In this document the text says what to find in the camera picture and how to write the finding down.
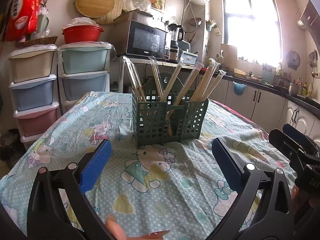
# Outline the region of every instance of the green plastic basket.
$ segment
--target green plastic basket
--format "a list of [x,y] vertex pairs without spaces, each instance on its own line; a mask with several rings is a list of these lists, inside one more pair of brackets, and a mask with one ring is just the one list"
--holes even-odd
[[[160,73],[163,89],[171,75],[167,72]],[[206,99],[203,102],[189,102],[194,93],[194,90],[189,89],[180,104],[172,106],[182,87],[182,83],[177,78],[167,97],[167,102],[159,102],[154,78],[143,86],[147,102],[138,102],[135,92],[132,93],[133,132],[138,147],[199,138],[209,101]],[[175,111],[171,116],[172,136],[169,136],[166,113],[172,109]]]

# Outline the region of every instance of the hello kitty tablecloth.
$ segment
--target hello kitty tablecloth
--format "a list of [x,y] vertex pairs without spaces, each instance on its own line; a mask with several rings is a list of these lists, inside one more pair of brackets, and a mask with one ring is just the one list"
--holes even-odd
[[[115,214],[127,236],[170,230],[166,239],[192,240],[205,239],[213,231],[236,197],[212,156],[211,141],[216,137],[260,169],[281,167],[289,187],[294,184],[293,170],[270,145],[268,134],[217,102],[209,102],[199,140],[137,149],[132,126],[129,94],[91,92],[63,115],[0,181],[0,201],[18,227],[26,233],[38,169],[63,169],[103,139],[110,140],[112,156],[86,196],[103,221]],[[65,192],[60,194],[70,221],[81,229]],[[252,221],[257,202],[244,228]]]

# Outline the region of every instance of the red bag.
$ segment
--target red bag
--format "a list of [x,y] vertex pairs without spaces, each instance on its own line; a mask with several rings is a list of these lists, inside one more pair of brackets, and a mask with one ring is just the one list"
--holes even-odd
[[37,29],[40,0],[13,0],[6,41],[15,41]]

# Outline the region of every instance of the microwave door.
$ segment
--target microwave door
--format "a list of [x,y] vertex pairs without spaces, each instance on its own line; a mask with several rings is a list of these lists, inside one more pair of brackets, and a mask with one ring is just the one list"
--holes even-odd
[[131,21],[127,54],[164,58],[166,32]]

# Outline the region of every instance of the blender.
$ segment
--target blender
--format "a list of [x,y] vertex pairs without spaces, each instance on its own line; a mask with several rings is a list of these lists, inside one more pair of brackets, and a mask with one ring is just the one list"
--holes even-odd
[[178,63],[179,61],[179,46],[178,42],[183,40],[184,30],[182,25],[170,24],[168,31],[171,34],[171,44],[169,53],[169,62]]

